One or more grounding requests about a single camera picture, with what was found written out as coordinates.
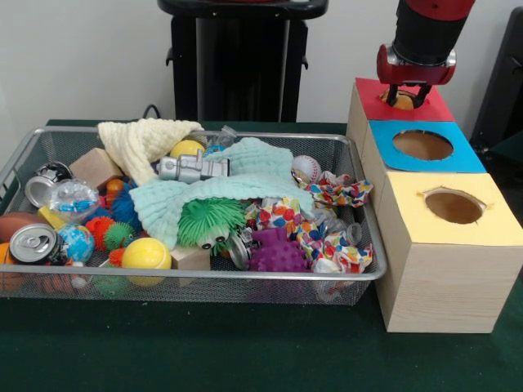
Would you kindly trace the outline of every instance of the red square paper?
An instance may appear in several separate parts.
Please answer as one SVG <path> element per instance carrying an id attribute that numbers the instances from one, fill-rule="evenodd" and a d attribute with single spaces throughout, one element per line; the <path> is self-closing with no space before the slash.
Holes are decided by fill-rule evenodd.
<path id="1" fill-rule="evenodd" d="M 395 109 L 380 100 L 380 95 L 389 86 L 378 80 L 356 78 L 356 88 L 367 120 L 456 121 L 435 87 L 428 94 L 423 106 L 415 110 Z M 419 87 L 402 86 L 400 89 L 417 94 Z"/>

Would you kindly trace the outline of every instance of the white wall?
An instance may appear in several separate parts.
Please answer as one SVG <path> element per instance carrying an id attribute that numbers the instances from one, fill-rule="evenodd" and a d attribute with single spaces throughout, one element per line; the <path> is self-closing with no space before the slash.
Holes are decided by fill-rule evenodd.
<path id="1" fill-rule="evenodd" d="M 520 4 L 477 0 L 458 43 L 458 71 L 442 91 L 466 133 L 508 15 Z M 309 22 L 299 121 L 346 122 L 352 80 L 375 77 L 378 46 L 394 36 L 396 5 L 331 0 L 328 14 Z M 0 164 L 49 118 L 137 118 L 149 103 L 172 116 L 170 46 L 170 16 L 155 0 L 2 0 Z"/>

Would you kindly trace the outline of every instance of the mesh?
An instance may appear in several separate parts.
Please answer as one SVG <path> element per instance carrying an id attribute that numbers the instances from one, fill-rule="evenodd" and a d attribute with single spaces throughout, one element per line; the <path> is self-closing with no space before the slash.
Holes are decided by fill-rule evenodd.
<path id="1" fill-rule="evenodd" d="M 261 137 L 260 139 L 271 145 L 290 149 L 295 156 L 310 155 L 320 163 L 323 170 L 329 170 L 337 175 L 343 173 L 355 175 L 349 149 L 340 140 L 297 139 L 284 136 Z M 50 161 L 60 161 L 70 165 L 94 147 L 103 148 L 96 133 L 46 131 L 39 134 L 29 143 L 22 159 L 14 168 L 22 186 L 7 210 L 36 212 L 23 192 L 25 183 L 32 176 L 33 171 Z M 348 223 L 360 222 L 364 234 L 360 246 L 365 247 L 370 244 L 369 227 L 366 224 L 363 210 L 343 207 L 340 208 L 339 216 Z M 97 267 L 107 260 L 107 256 L 107 253 L 95 252 L 87 266 Z M 0 272 L 0 296 L 86 300 L 354 305 L 370 284 L 370 279 L 354 282 L 313 281 L 307 278 L 312 274 L 304 274 L 301 280 L 234 278 L 234 271 L 237 269 L 232 261 L 222 257 L 212 258 L 211 269 L 231 271 L 231 278 L 28 274 L 23 272 L 23 268 L 20 267 L 20 273 Z M 365 273 L 372 273 L 377 268 L 378 263 L 373 261 Z M 2 291 L 2 287 L 13 288 L 13 285 L 2 285 L 6 279 L 19 279 L 15 282 L 23 282 L 23 285 L 14 291 Z"/>

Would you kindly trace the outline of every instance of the cream knit blanket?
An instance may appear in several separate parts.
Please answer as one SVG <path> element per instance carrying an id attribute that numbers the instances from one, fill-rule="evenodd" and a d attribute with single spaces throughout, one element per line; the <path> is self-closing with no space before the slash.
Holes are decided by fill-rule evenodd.
<path id="1" fill-rule="evenodd" d="M 171 151 L 192 131 L 201 131 L 197 122 L 142 119 L 137 122 L 101 122 L 98 133 L 105 151 L 137 185 L 156 178 L 151 163 Z"/>

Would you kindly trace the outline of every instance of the soda can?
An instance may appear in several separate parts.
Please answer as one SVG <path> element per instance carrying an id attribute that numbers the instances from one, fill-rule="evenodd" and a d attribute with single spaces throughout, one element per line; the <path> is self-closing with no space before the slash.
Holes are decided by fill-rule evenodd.
<path id="1" fill-rule="evenodd" d="M 49 162 L 39 167 L 33 177 L 25 185 L 25 197 L 36 208 L 45 204 L 45 195 L 48 189 L 63 180 L 73 178 L 71 170 L 61 162 Z"/>
<path id="2" fill-rule="evenodd" d="M 253 257 L 252 249 L 255 248 L 253 230 L 250 227 L 232 233 L 227 240 L 230 258 L 239 270 L 248 270 L 249 261 Z"/>
<path id="3" fill-rule="evenodd" d="M 67 247 L 50 225 L 27 225 L 11 237 L 9 250 L 14 259 L 26 265 L 65 265 Z"/>

